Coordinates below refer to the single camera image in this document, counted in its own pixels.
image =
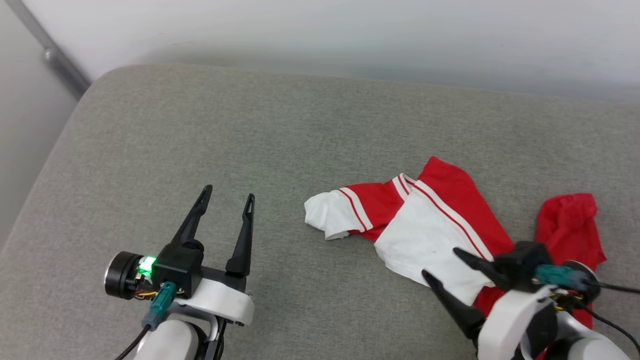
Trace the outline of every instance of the white stripe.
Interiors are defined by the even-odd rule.
[[[398,192],[398,195],[400,195],[400,197],[403,200],[406,200],[406,197],[409,196],[406,191],[402,188],[402,185],[400,184],[400,180],[399,180],[400,176],[396,176],[393,179],[393,183],[394,186],[396,187],[396,191]]]
[[[353,201],[353,206],[356,208],[356,213],[364,223],[365,230],[373,229],[373,224],[369,220],[367,213],[364,211],[364,207],[360,202],[360,198],[358,197],[358,194],[356,194],[355,192],[353,192],[353,190],[349,188],[341,188],[340,190],[342,190],[345,194],[347,194],[347,196],[350,197],[351,200]]]
[[[471,237],[471,241],[476,245],[477,249],[480,251],[480,253],[482,254],[482,256],[484,256],[485,259],[487,259],[488,261],[493,261],[493,256],[491,255],[491,252],[489,252],[489,249],[486,248],[486,245],[484,245],[482,239],[480,239],[480,236],[478,236],[474,228],[471,227],[471,225],[465,220],[465,218],[461,217],[460,214],[458,214],[455,210],[449,207],[449,205],[447,205],[438,196],[438,194],[435,191],[433,191],[432,188],[430,188],[427,184],[423,183],[421,180],[416,181],[415,185],[416,187],[419,187],[420,189],[424,190],[424,192],[429,194],[429,196],[433,199],[436,205],[438,205],[438,207],[442,209],[442,211],[447,213],[453,220],[457,221],[460,224],[460,226],[464,228],[464,230],[467,231],[467,234],[469,234],[469,236]]]
[[[400,174],[400,181],[402,181],[402,183],[406,186],[407,191],[410,192],[411,188],[413,188],[413,185],[409,185],[409,183],[406,182],[407,180],[415,184],[415,180],[408,177],[405,173]]]

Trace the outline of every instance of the white fabric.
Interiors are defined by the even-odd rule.
[[[450,216],[460,217],[452,209]],[[424,194],[412,189],[394,219],[375,243],[379,257],[387,268],[427,286],[422,278],[426,269],[460,301],[473,304],[483,286],[490,280],[472,270],[454,253],[460,247],[477,254],[462,228]]]
[[[418,191],[417,193],[420,196],[423,196],[425,200],[427,200],[430,204],[435,205],[440,208],[443,213],[446,213],[445,218],[456,228],[463,228],[463,233],[469,235],[469,241],[472,241],[473,244],[469,243],[472,247],[472,250],[469,251],[472,254],[478,256],[479,258],[485,258],[488,261],[493,261],[493,255],[489,252],[489,249],[486,248],[486,245],[480,239],[480,236],[476,233],[473,227],[465,220],[465,218],[461,217],[455,210],[449,207],[439,196],[433,191],[427,184],[418,180],[415,185],[427,193],[429,196],[425,196],[422,192]]]
[[[319,193],[305,201],[305,223],[324,231],[325,240],[343,238],[349,230],[365,231],[349,199],[339,190]]]

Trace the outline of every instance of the red fabric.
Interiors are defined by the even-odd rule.
[[[595,271],[596,266],[607,259],[593,219],[597,211],[590,193],[560,195],[542,204],[536,241],[547,246],[555,265],[574,260]],[[483,288],[474,306],[488,316],[503,294],[498,288]],[[586,327],[593,328],[593,319],[586,311],[575,310],[573,315]]]
[[[372,229],[361,233],[358,230],[350,230],[351,234],[359,234],[365,238],[376,241],[387,224],[394,218],[400,207],[404,204],[404,199],[398,194],[393,179],[386,183],[367,183],[348,185],[351,191],[355,192],[362,203],[362,207],[369,217],[369,221],[373,225]],[[358,212],[355,207],[353,210],[356,215]]]
[[[471,225],[492,255],[511,251],[513,242],[509,235],[464,170],[432,156],[418,180]]]

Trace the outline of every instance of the sofa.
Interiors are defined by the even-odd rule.
[[[0,254],[0,358],[111,359],[147,302],[104,292],[119,251],[157,254],[203,186],[196,238],[223,268],[255,194],[250,326],[224,359],[473,359],[433,293],[387,270],[371,241],[325,241],[309,197],[417,176],[430,156],[464,169],[513,241],[543,201],[588,192],[603,281],[640,285],[640,106],[471,88],[137,65],[78,104]],[[640,336],[634,295],[594,310]],[[623,335],[596,322],[629,356]]]

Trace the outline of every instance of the sleeve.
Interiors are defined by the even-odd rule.
[[[408,196],[414,181],[400,174],[386,183],[348,185],[305,202],[305,222],[325,240],[361,234],[375,241]]]

